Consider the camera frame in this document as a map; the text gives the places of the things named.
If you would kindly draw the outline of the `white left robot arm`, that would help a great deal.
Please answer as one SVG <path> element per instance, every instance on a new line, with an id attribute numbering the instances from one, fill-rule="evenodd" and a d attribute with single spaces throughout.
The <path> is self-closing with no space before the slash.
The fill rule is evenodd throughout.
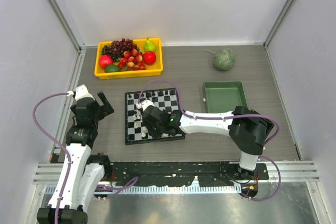
<path id="1" fill-rule="evenodd" d="M 73 125 L 66 134 L 65 161 L 49 203 L 37 212 L 38 223 L 87 223 L 88 206 L 99 181 L 112 176 L 109 157 L 91 153 L 98 135 L 98 123 L 114 112 L 103 92 L 98 93 L 102 105 L 85 85 L 66 92 L 75 99 L 71 106 Z"/>

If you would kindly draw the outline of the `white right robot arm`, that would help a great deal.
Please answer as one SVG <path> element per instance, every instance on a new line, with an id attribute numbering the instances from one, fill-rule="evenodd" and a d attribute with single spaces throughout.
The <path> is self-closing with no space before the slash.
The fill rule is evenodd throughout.
<path id="1" fill-rule="evenodd" d="M 265 144 L 279 132 L 279 124 L 273 118 L 244 106 L 222 113 L 195 113 L 181 109 L 167 112 L 146 100 L 136 107 L 141 111 L 142 123 L 151 137 L 193 133 L 230 137 L 240 150 L 237 172 L 244 179 L 255 175 Z"/>

